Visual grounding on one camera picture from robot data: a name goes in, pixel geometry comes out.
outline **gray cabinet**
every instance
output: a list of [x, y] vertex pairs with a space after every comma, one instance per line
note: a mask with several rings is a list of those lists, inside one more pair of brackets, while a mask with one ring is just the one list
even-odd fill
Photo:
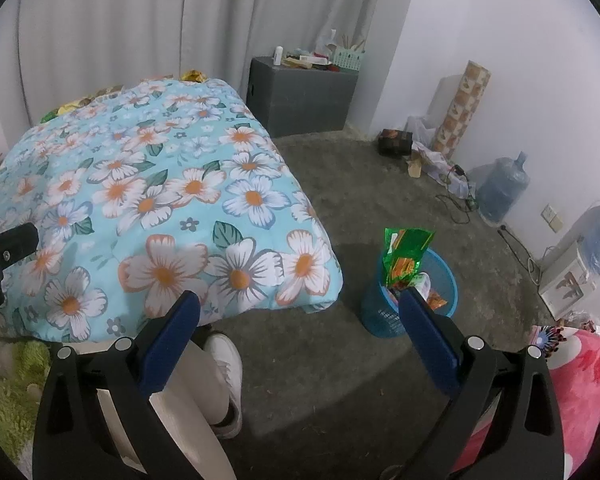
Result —
[[358, 72], [274, 66], [270, 57], [251, 61], [247, 106], [271, 137], [341, 130]]

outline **trash can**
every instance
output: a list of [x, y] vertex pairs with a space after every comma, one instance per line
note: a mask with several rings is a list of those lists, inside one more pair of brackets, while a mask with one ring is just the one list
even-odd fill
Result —
[[[427, 249], [420, 263], [420, 272], [429, 275], [432, 290], [446, 300], [446, 305], [434, 312], [451, 317], [458, 305], [458, 286], [451, 269], [436, 252]], [[360, 321], [376, 337], [396, 337], [406, 332], [398, 315], [398, 307], [382, 285], [382, 259], [378, 263], [376, 278], [367, 287], [362, 299]]]

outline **gray floor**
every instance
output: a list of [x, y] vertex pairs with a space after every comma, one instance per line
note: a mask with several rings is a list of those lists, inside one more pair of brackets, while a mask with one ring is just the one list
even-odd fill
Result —
[[385, 227], [436, 231], [465, 335], [517, 350], [550, 317], [496, 231], [475, 214], [453, 224], [429, 177], [412, 179], [403, 161], [343, 134], [276, 144], [330, 235], [344, 289], [318, 314], [253, 310], [216, 324], [244, 365], [244, 428], [223, 445], [239, 479], [375, 479], [416, 450], [446, 403], [407, 336], [375, 338], [356, 317]]

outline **paper roll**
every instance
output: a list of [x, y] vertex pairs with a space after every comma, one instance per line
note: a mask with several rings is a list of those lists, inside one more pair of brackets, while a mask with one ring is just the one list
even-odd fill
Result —
[[456, 96], [451, 101], [444, 121], [436, 131], [433, 150], [442, 153], [447, 159], [451, 158], [480, 104], [484, 88], [490, 78], [491, 72], [485, 67], [469, 61], [458, 85]]

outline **green snack wrapper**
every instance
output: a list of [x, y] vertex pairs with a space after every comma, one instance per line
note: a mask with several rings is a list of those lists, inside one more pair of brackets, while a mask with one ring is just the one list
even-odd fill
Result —
[[433, 232], [424, 229], [385, 229], [382, 277], [384, 286], [409, 280], [418, 273]]

